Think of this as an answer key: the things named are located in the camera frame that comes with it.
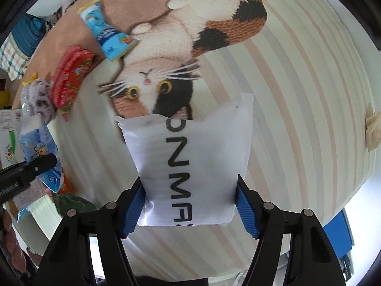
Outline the light blue tissue pack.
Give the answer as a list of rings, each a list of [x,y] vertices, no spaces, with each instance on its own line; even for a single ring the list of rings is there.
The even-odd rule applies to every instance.
[[[40,114],[21,118],[19,139],[25,161],[28,163],[47,154],[59,156],[55,141]],[[39,174],[28,189],[14,198],[17,207],[16,220],[20,221],[26,216],[28,207],[45,195],[45,189],[57,193],[62,185],[63,173],[58,159],[54,168]]]

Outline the green snack bag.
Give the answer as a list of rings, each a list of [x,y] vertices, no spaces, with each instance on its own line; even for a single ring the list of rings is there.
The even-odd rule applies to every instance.
[[[80,214],[97,210],[97,207],[93,203],[76,194],[53,194],[52,199],[57,213],[62,218],[70,209],[75,209]]]

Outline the white ONMAX soft pouch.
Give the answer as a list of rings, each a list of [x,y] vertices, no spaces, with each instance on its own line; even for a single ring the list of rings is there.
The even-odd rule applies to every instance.
[[[195,120],[115,119],[145,190],[141,227],[227,225],[251,150],[253,96]]]

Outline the open cardboard box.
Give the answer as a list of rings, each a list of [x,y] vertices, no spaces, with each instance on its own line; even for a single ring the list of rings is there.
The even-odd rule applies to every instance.
[[[20,118],[20,109],[1,110],[0,153],[2,169],[25,160],[19,139]]]

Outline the blue chair seat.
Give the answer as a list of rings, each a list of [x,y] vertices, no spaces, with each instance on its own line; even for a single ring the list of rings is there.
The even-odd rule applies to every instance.
[[[337,256],[344,280],[349,281],[354,274],[351,259],[354,240],[345,209],[324,226],[324,231]]]

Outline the orange snack bag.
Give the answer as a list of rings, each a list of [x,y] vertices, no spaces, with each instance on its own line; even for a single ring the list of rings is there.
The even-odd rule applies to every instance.
[[[63,184],[61,185],[58,194],[63,195],[63,194],[74,194],[75,190],[68,179],[67,175],[63,173]]]

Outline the silver yellow snack bag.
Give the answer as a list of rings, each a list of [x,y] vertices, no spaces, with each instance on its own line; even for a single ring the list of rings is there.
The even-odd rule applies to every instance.
[[[38,73],[31,75],[30,79],[22,82],[21,90],[21,116],[27,117],[34,115],[33,106],[30,102],[30,85],[37,79]]]

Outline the purple sock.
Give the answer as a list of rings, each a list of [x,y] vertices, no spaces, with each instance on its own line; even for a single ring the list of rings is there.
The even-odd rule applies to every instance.
[[[40,114],[46,125],[56,116],[56,107],[50,98],[50,84],[41,78],[37,78],[30,84],[29,102],[33,113]]]

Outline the plaid and blue bedding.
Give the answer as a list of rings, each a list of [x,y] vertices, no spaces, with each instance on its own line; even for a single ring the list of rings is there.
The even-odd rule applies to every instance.
[[[1,45],[1,69],[11,81],[21,79],[36,48],[46,34],[44,17],[25,14]]]

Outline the red snack packet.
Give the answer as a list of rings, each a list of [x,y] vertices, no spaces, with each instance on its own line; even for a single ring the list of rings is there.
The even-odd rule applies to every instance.
[[[53,76],[50,98],[65,121],[68,121],[69,112],[89,73],[94,56],[90,50],[72,45],[66,48],[59,61]]]

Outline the long blue stick packet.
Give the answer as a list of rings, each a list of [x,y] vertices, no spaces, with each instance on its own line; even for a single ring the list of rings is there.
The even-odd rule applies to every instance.
[[[77,13],[91,30],[106,59],[115,61],[138,44],[138,40],[105,21],[100,0],[93,0]]]

